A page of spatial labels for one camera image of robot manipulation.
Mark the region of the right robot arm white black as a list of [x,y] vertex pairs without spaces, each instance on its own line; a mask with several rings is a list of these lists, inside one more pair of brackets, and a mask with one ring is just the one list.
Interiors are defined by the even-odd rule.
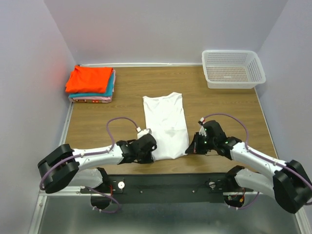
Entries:
[[228,190],[248,188],[263,193],[274,198],[281,208],[291,214],[310,204],[312,182],[301,163],[270,157],[234,136],[226,136],[215,120],[202,118],[198,123],[200,130],[195,133],[186,154],[203,155],[216,151],[219,156],[244,163],[255,170],[252,172],[241,166],[232,168],[224,179]]

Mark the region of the white t shirt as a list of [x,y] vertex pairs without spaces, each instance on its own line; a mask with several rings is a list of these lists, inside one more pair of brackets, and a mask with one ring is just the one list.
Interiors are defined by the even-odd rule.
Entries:
[[181,93],[162,97],[143,97],[146,128],[152,131],[157,148],[152,151],[154,161],[185,156],[189,135]]

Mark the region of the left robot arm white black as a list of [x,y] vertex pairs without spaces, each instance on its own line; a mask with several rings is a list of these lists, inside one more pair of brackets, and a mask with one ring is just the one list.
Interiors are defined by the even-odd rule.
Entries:
[[52,194],[67,187],[77,173],[90,168],[133,162],[152,163],[152,151],[155,149],[156,140],[150,133],[101,148],[72,149],[69,144],[62,144],[38,163],[39,187]]

